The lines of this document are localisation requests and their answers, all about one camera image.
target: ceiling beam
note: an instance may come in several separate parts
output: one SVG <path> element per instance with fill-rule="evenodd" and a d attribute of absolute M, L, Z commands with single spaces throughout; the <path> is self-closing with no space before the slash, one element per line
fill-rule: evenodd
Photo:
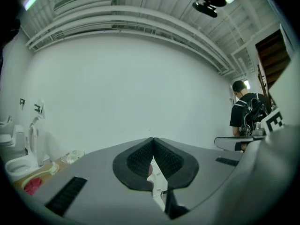
<path fill-rule="evenodd" d="M 196 41 L 193 37 L 189 36 L 188 34 L 177 30 L 169 25 L 160 23 L 160 22 L 156 22 L 156 21 L 152 21 L 146 18 L 140 18 L 140 17 L 131 17 L 131 16 L 126 16 L 126 15 L 102 15 L 102 16 L 94 16 L 94 17 L 88 17 L 88 18 L 83 18 L 83 19 L 79 19 L 73 22 L 69 22 L 67 24 L 64 24 L 60 27 L 57 27 L 55 29 L 53 29 L 52 31 L 46 33 L 45 35 L 43 35 L 40 39 L 36 40 L 33 44 L 31 44 L 29 46 L 29 49 L 32 49 L 35 45 L 37 45 L 38 43 L 40 43 L 41 41 L 43 41 L 44 39 L 48 38 L 50 35 L 55 34 L 56 32 L 60 32 L 60 31 L 64 31 L 64 30 L 68 30 L 71 28 L 76 28 L 79 26 L 84 26 L 84 25 L 88 25 L 88 24 L 93 24 L 93 23 L 100 23 L 100 22 L 109 22 L 109 21 L 127 21 L 127 22 L 135 22 L 135 23 L 144 23 L 147 25 L 151 25 L 152 27 L 155 28 L 160 28 L 166 31 L 169 31 L 173 34 L 176 34 L 177 36 L 186 39 L 187 41 L 192 42 L 193 44 L 195 44 L 196 46 L 202 48 L 204 51 L 206 51 L 210 56 L 214 57 L 214 59 L 216 61 L 218 61 L 225 69 L 229 69 L 228 66 L 223 62 L 223 60 L 216 56 L 216 54 L 214 53 L 213 50 L 209 49 L 208 47 L 206 47 L 204 44 Z M 208 57 L 206 57 L 203 54 L 203 57 L 207 60 L 207 61 L 211 61 L 210 59 L 208 59 Z"/>
<path fill-rule="evenodd" d="M 40 37 L 42 34 L 46 33 L 49 29 L 53 29 L 54 27 L 56 27 L 56 26 L 58 26 L 60 24 L 67 23 L 70 20 L 79 19 L 81 16 L 95 15 L 95 13 L 109 12 L 109 11 L 122 11 L 122 12 L 142 13 L 142 14 L 145 14 L 145 15 L 151 15 L 151 16 L 154 16 L 154 17 L 161 18 L 161 19 L 163 19 L 165 21 L 174 23 L 177 26 L 182 27 L 182 28 L 186 29 L 187 31 L 190 31 L 192 34 L 195 34 L 197 37 L 199 37 L 200 39 L 204 40 L 207 44 L 210 45 L 210 47 L 212 49 L 209 49 L 208 47 L 206 47 L 203 44 L 199 44 L 199 47 L 201 47 L 203 50 L 207 51 L 210 54 L 211 54 L 211 52 L 213 52 L 214 55 L 212 55 L 212 56 L 214 56 L 215 59 L 218 60 L 218 61 L 220 61 L 220 57 L 222 57 L 231 66 L 231 68 L 233 70 L 235 70 L 232 62 L 228 59 L 228 57 L 224 54 L 224 52 L 213 41 L 211 41 L 207 36 L 205 36 L 203 33 L 201 33 L 197 29 L 193 28 L 192 26 L 188 25 L 187 23 L 185 23 L 185 22 L 183 22 L 183 21 L 181 21 L 181 20 L 179 20 L 179 19 L 177 19 L 177 18 L 175 18 L 173 16 L 170 16 L 170 15 L 158 12 L 158 11 L 154 11 L 154 10 L 151 10 L 151 9 L 142 8 L 142 7 L 133 7 L 133 6 L 94 7 L 94 8 L 89 8 L 89 9 L 85 9 L 85 10 L 82 10 L 82 11 L 78 11 L 78 12 L 69 14 L 69 15 L 61 18 L 61 19 L 58 19 L 58 20 L 54 21 L 53 23 L 49 24 L 44 29 L 42 29 L 41 31 L 39 31 L 36 35 L 34 35 L 27 42 L 26 46 L 28 46 L 29 44 L 33 43 L 34 40 L 38 39 L 38 37 Z M 31 44 L 30 48 L 32 48 L 33 46 L 35 46 L 42 39 L 38 39 L 36 42 L 34 42 L 33 44 Z M 224 62 L 221 62 L 221 64 L 226 69 L 228 69 L 228 66 Z"/>
<path fill-rule="evenodd" d="M 251 23 L 257 28 L 257 31 L 261 30 L 263 28 L 257 13 L 255 11 L 255 8 L 250 0 L 239 0 L 241 5 L 243 6 L 244 10 L 246 11 L 248 17 L 251 20 Z"/>
<path fill-rule="evenodd" d="M 77 38 L 77 37 L 82 37 L 82 36 L 87 36 L 87 35 L 94 35 L 94 34 L 120 34 L 120 33 L 124 33 L 124 34 L 134 34 L 134 35 L 140 35 L 140 36 L 146 36 L 146 37 L 151 37 L 151 38 L 157 38 L 157 39 L 160 39 L 160 40 L 164 40 L 164 41 L 167 41 L 167 42 L 171 42 L 173 44 L 176 44 L 176 45 L 179 45 L 181 47 L 184 47 L 186 49 L 189 49 L 191 51 L 193 51 L 194 53 L 198 54 L 199 56 L 203 57 L 204 59 L 206 59 L 208 62 L 211 63 L 211 65 L 213 65 L 218 71 L 219 71 L 219 74 L 221 73 L 221 70 L 220 68 L 211 60 L 209 59 L 207 56 L 203 55 L 202 53 L 198 52 L 196 49 L 192 48 L 192 47 L 189 47 L 189 46 L 186 46 L 180 42 L 176 42 L 174 39 L 168 39 L 168 38 L 165 38 L 165 37 L 161 37 L 161 36 L 157 36 L 157 35 L 154 35 L 154 34 L 147 34 L 145 32 L 139 32 L 139 31 L 128 31 L 128 30 L 103 30 L 103 31 L 93 31 L 93 32 L 83 32 L 83 33 L 79 33 L 79 34 L 75 34 L 75 35 L 70 35 L 68 37 L 64 37 L 64 38 L 61 38 L 61 39 L 58 39 L 58 40 L 55 40 L 51 43 L 48 43 L 40 48 L 38 48 L 37 50 L 35 50 L 34 52 L 38 52 L 39 50 L 42 50 L 46 47 L 49 47 L 55 43 L 58 43 L 58 42 L 61 42 L 61 41 L 65 41 L 67 39 L 71 39 L 71 38 Z"/>

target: black vent grille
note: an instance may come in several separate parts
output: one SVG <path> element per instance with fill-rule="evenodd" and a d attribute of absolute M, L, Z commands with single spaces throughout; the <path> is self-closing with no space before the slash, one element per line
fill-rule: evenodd
<path fill-rule="evenodd" d="M 231 159 L 224 158 L 224 157 L 218 157 L 216 159 L 216 161 L 220 162 L 220 163 L 230 165 L 230 166 L 235 166 L 235 167 L 239 164 L 239 162 L 237 160 L 231 160 Z"/>
<path fill-rule="evenodd" d="M 147 179 L 152 159 L 152 143 L 148 142 L 146 145 L 129 155 L 127 158 L 127 166 L 135 174 Z"/>
<path fill-rule="evenodd" d="M 157 141 L 155 141 L 153 153 L 161 172 L 167 180 L 183 166 L 183 158 L 180 155 Z"/>
<path fill-rule="evenodd" d="M 86 182 L 87 180 L 84 178 L 72 178 L 46 205 L 46 208 L 59 216 L 63 216 Z"/>

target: white wall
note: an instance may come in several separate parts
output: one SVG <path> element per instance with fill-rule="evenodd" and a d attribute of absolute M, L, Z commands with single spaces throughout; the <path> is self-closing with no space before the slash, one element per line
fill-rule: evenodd
<path fill-rule="evenodd" d="M 25 44 L 28 38 L 20 30 L 15 38 L 3 49 L 3 67 L 0 80 L 0 120 L 8 115 L 13 118 L 10 133 L 13 125 L 18 123 L 18 110 L 20 109 L 21 85 L 24 73 L 33 56 Z"/>
<path fill-rule="evenodd" d="M 227 81 L 201 58 L 154 40 L 88 37 L 33 57 L 20 112 L 28 129 L 34 103 L 45 102 L 52 159 L 145 137 L 215 149 L 231 135 Z"/>
<path fill-rule="evenodd" d="M 250 84 L 249 92 L 261 93 L 261 94 L 263 93 L 261 84 L 258 80 L 258 75 L 256 75 L 256 73 L 248 76 L 248 81 L 249 81 L 249 84 Z"/>
<path fill-rule="evenodd" d="M 300 50 L 295 51 L 290 64 L 270 88 L 270 94 L 280 109 L 284 123 L 289 126 L 300 125 Z"/>

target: toilet seat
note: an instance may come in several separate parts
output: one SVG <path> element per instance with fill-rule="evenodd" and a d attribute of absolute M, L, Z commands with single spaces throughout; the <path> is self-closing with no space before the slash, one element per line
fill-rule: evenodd
<path fill-rule="evenodd" d="M 4 121 L 0 121 L 0 134 L 12 134 L 13 120 L 11 116 L 7 116 Z"/>
<path fill-rule="evenodd" d="M 5 164 L 5 170 L 12 182 L 36 171 L 43 165 L 43 161 L 49 159 L 43 154 L 44 130 L 39 117 L 35 117 L 30 125 L 28 141 L 28 155 L 12 159 Z"/>
<path fill-rule="evenodd" d="M 9 134 L 1 134 L 0 135 L 0 146 L 10 146 L 12 145 L 13 139 Z"/>

